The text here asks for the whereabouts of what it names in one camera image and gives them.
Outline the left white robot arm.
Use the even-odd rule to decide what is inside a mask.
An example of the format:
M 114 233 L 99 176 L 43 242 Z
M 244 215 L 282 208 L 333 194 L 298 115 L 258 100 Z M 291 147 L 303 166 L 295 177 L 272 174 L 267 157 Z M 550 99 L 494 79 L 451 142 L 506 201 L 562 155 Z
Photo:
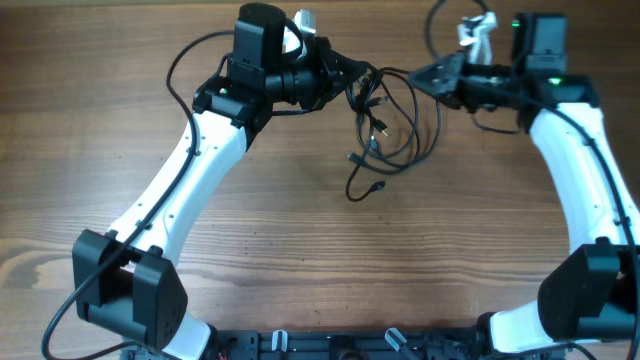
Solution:
M 137 202 L 72 250 L 79 317 L 169 359 L 215 359 L 216 329 L 189 314 L 176 271 L 187 236 L 224 176 L 285 102 L 291 115 L 322 109 L 367 71 L 319 37 L 313 18 L 249 3 L 233 48 L 184 106 L 185 132 Z

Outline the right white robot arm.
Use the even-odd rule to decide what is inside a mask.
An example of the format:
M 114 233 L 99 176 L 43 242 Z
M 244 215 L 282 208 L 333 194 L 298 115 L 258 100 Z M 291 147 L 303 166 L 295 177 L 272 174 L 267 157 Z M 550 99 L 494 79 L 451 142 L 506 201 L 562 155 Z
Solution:
M 568 257 L 536 298 L 480 318 L 484 356 L 516 357 L 628 341 L 639 350 L 639 211 L 609 147 L 596 90 L 567 70 L 567 20 L 519 13 L 510 65 L 492 60 L 493 13 L 458 28 L 461 50 L 410 73 L 410 83 L 451 109 L 509 108 L 551 174 L 569 233 Z

